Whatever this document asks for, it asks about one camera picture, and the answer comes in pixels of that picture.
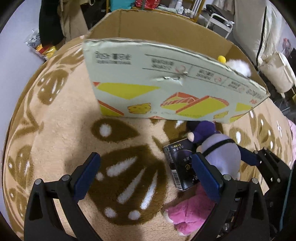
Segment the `purple white plush doll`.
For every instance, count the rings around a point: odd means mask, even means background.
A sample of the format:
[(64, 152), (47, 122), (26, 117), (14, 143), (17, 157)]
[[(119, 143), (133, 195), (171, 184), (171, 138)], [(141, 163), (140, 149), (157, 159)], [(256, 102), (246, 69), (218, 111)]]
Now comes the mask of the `purple white plush doll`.
[(190, 121), (187, 139), (199, 144), (201, 152), (210, 165), (215, 166), (221, 174), (229, 174), (233, 179), (240, 178), (241, 153), (235, 141), (216, 129), (211, 121)]

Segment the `pink fluffy plush toy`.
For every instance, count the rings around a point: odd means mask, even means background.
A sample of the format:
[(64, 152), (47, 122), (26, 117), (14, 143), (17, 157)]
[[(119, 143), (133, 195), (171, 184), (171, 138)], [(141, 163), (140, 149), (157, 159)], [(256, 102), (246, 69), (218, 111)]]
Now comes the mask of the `pink fluffy plush toy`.
[(194, 196), (165, 209), (163, 216), (174, 225), (179, 235), (188, 236), (203, 225), (214, 206), (215, 202), (207, 196), (201, 183), (198, 183)]

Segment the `black printed tissue pack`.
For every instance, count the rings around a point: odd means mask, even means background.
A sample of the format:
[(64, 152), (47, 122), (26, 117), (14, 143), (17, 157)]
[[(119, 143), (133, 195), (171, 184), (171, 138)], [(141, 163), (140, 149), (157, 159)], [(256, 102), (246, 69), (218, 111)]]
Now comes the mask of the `black printed tissue pack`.
[(180, 191), (186, 191), (199, 182), (192, 168), (192, 155), (196, 154), (197, 147), (198, 144), (190, 142), (187, 138), (163, 147), (175, 186)]

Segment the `white black fluffy plush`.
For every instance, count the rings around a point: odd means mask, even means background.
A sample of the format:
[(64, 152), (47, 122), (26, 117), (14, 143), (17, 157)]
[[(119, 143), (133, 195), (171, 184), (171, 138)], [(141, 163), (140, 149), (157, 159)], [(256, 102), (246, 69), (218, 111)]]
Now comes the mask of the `white black fluffy plush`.
[(250, 66), (245, 61), (230, 59), (226, 62), (226, 65), (245, 77), (251, 76)]

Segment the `beige brown patterned rug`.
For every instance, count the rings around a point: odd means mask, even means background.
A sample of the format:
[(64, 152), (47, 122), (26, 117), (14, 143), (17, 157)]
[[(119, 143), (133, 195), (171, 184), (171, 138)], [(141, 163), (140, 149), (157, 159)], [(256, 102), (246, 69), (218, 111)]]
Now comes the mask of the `beige brown patterned rug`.
[(179, 192), (163, 146), (186, 135), (176, 120), (103, 116), (82, 53), (82, 38), (64, 45), (29, 80), (16, 105), (4, 152), (4, 200), (23, 238), (36, 179), (56, 181), (92, 152), (100, 172), (79, 206), (104, 240), (182, 240), (162, 210), (191, 196)]

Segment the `yellow round plush toy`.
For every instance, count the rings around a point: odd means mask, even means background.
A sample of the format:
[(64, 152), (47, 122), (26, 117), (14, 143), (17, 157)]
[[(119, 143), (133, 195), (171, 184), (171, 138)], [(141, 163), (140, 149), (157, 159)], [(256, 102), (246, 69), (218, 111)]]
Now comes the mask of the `yellow round plush toy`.
[(217, 60), (218, 60), (220, 63), (223, 63), (223, 64), (226, 63), (226, 58), (225, 58), (224, 56), (222, 56), (222, 55), (219, 55), (218, 58), (217, 58)]

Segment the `white metal cart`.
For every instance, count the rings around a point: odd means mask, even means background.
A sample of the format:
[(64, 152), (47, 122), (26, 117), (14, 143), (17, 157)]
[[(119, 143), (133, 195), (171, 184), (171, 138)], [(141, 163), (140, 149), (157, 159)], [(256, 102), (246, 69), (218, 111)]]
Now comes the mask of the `white metal cart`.
[(221, 29), (225, 30), (227, 32), (225, 39), (227, 39), (230, 35), (230, 33), (233, 31), (234, 27), (234, 22), (227, 20), (223, 16), (220, 16), (218, 14), (212, 13), (208, 18), (207, 18), (207, 25), (206, 28), (209, 28), (210, 25), (217, 25)]

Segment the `white folded mattress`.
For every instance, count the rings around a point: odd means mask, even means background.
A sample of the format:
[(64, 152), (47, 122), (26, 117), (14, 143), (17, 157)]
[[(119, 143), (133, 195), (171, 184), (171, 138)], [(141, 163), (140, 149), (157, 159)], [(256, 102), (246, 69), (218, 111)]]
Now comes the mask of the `white folded mattress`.
[(234, 1), (237, 43), (276, 91), (284, 95), (295, 85), (295, 73), (283, 51), (285, 20), (270, 1)]

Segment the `cardboard box yellow print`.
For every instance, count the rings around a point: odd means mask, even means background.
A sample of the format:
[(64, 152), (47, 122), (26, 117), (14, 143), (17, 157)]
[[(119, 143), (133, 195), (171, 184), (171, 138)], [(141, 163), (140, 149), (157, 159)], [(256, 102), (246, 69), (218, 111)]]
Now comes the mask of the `cardboard box yellow print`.
[(107, 115), (230, 123), (269, 98), (252, 64), (241, 74), (219, 62), (248, 63), (236, 45), (179, 16), (114, 11), (87, 34), (83, 55)]

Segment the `wooden shelf unit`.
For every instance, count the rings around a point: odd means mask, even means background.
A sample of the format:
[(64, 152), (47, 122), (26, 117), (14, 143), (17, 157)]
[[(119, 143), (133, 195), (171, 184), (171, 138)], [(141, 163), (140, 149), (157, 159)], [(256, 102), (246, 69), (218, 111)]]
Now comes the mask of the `wooden shelf unit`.
[[(171, 15), (181, 16), (193, 23), (197, 23), (201, 11), (204, 8), (206, 1), (161, 1), (156, 9), (141, 9), (132, 6), (131, 9), (157, 11), (159, 13), (167, 13)], [(106, 13), (111, 12), (110, 1), (106, 1)]]

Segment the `plastic bag with snacks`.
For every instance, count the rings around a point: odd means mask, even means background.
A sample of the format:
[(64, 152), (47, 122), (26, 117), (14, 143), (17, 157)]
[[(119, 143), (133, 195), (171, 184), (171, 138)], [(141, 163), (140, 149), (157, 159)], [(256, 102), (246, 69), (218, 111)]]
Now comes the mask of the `plastic bag with snacks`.
[(30, 48), (31, 51), (35, 52), (45, 61), (52, 58), (57, 51), (57, 48), (53, 45), (42, 45), (39, 29), (32, 29), (32, 32), (26, 37), (24, 43)]

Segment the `red gift bag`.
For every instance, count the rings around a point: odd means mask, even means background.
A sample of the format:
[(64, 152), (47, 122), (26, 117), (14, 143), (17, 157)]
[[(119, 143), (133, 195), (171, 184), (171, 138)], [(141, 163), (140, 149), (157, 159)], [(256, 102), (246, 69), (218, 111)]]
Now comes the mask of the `red gift bag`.
[(156, 9), (161, 0), (136, 0), (135, 6), (141, 9)]

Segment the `beige hanging coat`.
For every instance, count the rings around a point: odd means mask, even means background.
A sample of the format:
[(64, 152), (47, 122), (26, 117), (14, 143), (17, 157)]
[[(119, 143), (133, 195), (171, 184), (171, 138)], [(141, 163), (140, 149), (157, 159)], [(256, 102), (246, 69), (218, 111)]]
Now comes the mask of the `beige hanging coat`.
[(81, 5), (83, 4), (89, 4), (89, 1), (62, 0), (58, 3), (58, 15), (65, 42), (69, 42), (88, 32), (88, 27), (81, 10)]

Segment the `teal storage bag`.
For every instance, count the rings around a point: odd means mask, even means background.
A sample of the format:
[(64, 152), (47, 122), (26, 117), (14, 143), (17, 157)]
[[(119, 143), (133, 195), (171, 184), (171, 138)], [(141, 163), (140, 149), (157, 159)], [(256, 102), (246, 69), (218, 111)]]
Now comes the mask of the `teal storage bag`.
[(131, 9), (134, 6), (135, 0), (110, 0), (110, 9)]

